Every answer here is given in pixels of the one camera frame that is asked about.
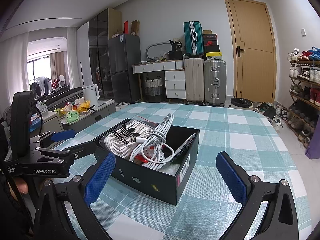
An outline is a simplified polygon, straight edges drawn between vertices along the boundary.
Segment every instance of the gray refrigerator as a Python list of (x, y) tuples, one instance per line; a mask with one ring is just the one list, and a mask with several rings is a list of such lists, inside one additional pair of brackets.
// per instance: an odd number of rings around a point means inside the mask
[(114, 99), (117, 103), (140, 98), (138, 76), (132, 66), (141, 62), (140, 38), (121, 34), (108, 40), (109, 65)]

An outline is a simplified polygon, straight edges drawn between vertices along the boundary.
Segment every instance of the curtain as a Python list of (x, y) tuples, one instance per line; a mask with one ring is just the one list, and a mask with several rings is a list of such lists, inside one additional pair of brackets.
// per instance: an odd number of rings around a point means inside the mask
[(0, 43), (0, 116), (12, 104), (16, 92), (30, 90), (27, 71), (29, 33)]
[(63, 51), (50, 54), (51, 82), (63, 75), (66, 78)]
[(67, 61), (70, 88), (80, 87), (76, 51), (76, 27), (67, 28)]

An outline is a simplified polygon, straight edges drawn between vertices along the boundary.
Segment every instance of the blue rubber pad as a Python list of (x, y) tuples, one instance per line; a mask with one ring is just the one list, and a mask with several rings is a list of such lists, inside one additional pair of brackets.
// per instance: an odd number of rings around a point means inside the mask
[(72, 130), (72, 129), (71, 130), (65, 130), (65, 131), (62, 131), (62, 132), (54, 133), (51, 136), (51, 140), (54, 141), (54, 142), (60, 142), (60, 141), (63, 141), (63, 140), (67, 140), (67, 139), (73, 138), (74, 136), (76, 136), (75, 130)]
[(84, 201), (87, 206), (97, 201), (115, 166), (116, 157), (113, 153), (109, 153), (85, 187)]
[(221, 153), (217, 155), (216, 166), (235, 201), (245, 204), (247, 202), (247, 188)]

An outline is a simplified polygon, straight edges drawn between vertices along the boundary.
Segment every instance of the silver suitcase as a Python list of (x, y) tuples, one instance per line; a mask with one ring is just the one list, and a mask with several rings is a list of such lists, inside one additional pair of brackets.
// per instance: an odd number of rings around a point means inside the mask
[(202, 58), (188, 58), (184, 60), (186, 79), (186, 99), (188, 101), (204, 101), (204, 76)]
[(205, 104), (224, 107), (227, 91), (227, 70), (224, 60), (204, 62), (204, 99)]

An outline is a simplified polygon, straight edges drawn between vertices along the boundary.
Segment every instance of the wooden door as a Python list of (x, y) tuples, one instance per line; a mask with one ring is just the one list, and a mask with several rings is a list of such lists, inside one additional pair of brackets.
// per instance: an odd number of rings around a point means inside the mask
[(255, 102), (273, 102), (275, 46), (264, 3), (227, 0), (234, 39), (235, 96)]

